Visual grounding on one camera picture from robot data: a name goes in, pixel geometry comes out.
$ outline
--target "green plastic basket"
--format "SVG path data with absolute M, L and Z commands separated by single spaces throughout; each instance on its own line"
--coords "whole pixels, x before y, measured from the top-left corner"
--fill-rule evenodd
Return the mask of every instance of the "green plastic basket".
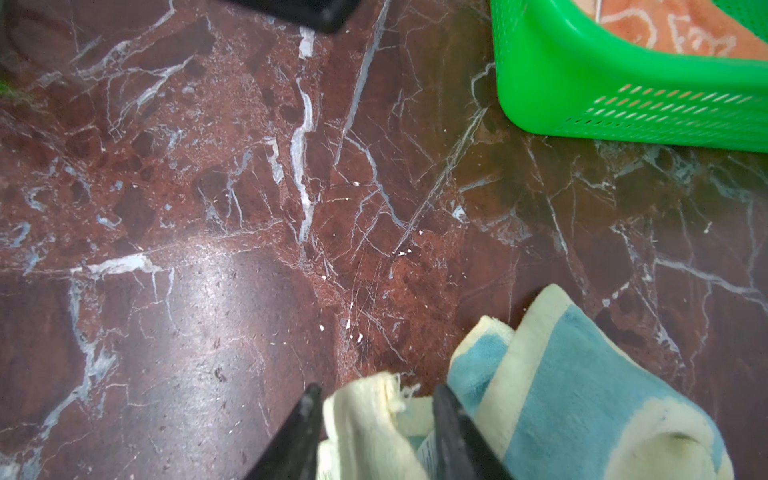
M 718 3 L 747 5 L 742 18 L 729 12 L 745 25 L 768 16 L 767 0 Z M 768 62 L 647 50 L 572 0 L 491 0 L 491 10 L 498 99 L 520 128 L 768 152 Z

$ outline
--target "red marble countertop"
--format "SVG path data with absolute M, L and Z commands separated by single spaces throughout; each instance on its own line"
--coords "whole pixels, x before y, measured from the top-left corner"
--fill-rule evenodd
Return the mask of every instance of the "red marble countertop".
M 768 473 L 768 156 L 520 131 L 479 0 L 5 8 L 0 477 L 237 478 L 549 283 Z

